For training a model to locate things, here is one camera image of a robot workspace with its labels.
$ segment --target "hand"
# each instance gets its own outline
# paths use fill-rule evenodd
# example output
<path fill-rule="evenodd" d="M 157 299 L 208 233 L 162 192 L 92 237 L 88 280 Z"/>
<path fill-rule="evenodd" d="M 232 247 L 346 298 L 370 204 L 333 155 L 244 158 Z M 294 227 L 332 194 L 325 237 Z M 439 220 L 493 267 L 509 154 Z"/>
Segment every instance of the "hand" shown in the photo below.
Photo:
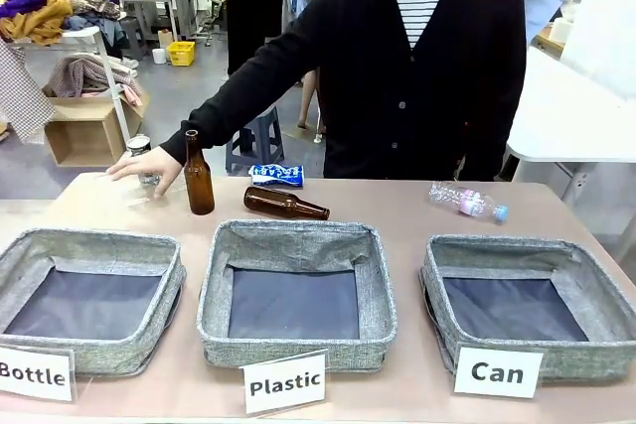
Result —
<path fill-rule="evenodd" d="M 161 181 L 155 188 L 155 199 L 164 195 L 166 190 L 174 183 L 181 172 L 182 166 L 177 160 L 166 153 L 160 147 L 135 157 L 121 158 L 117 163 L 106 170 L 112 176 L 113 181 L 132 174 L 154 173 L 159 175 Z"/>

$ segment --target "clear plastic bottle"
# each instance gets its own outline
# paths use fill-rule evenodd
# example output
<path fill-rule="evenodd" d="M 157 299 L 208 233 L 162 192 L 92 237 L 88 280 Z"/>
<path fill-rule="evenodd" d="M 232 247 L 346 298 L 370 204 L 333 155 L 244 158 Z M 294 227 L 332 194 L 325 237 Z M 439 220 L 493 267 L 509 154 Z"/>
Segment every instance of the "clear plastic bottle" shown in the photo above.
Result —
<path fill-rule="evenodd" d="M 451 183 L 434 182 L 428 196 L 433 204 L 472 217 L 493 220 L 498 223 L 506 221 L 508 217 L 508 208 L 497 204 L 491 197 L 470 189 L 459 188 Z"/>

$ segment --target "plastic sign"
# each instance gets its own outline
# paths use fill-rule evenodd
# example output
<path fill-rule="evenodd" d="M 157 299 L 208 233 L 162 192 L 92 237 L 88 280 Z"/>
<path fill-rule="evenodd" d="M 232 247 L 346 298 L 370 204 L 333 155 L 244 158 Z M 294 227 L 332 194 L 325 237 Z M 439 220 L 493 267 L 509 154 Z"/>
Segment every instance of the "plastic sign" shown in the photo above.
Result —
<path fill-rule="evenodd" d="M 0 348 L 0 391 L 72 401 L 73 381 L 67 355 Z"/>
<path fill-rule="evenodd" d="M 323 353 L 252 364 L 242 372 L 247 414 L 325 399 Z"/>
<path fill-rule="evenodd" d="M 455 392 L 533 398 L 543 358 L 543 353 L 462 348 Z"/>

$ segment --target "silver can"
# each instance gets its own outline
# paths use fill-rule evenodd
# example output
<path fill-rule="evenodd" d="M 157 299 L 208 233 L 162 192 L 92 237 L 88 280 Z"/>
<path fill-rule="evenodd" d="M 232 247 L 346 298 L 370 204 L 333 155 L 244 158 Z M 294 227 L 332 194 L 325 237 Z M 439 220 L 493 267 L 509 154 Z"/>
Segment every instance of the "silver can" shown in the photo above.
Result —
<path fill-rule="evenodd" d="M 145 134 L 138 134 L 130 138 L 126 142 L 126 148 L 133 157 L 146 154 L 152 149 L 150 147 L 150 138 Z M 139 178 L 139 182 L 144 186 L 156 186 L 159 184 L 159 176 L 153 173 L 139 174 L 137 177 Z"/>

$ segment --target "brown glass bottle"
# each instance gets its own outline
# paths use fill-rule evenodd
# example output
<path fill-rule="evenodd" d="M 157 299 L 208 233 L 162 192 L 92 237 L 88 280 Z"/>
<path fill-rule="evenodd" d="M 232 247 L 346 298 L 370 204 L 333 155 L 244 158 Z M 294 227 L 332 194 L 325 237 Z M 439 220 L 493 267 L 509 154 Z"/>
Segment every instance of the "brown glass bottle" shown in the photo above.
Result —
<path fill-rule="evenodd" d="M 199 146 L 199 132 L 186 131 L 186 165 L 184 175 L 188 187 L 190 210 L 196 215 L 205 215 L 215 209 L 215 195 L 212 192 L 212 176 L 210 167 L 203 159 Z"/>
<path fill-rule="evenodd" d="M 285 218 L 315 218 L 327 220 L 329 210 L 321 208 L 297 196 L 272 189 L 250 186 L 242 199 L 248 209 L 270 213 Z"/>

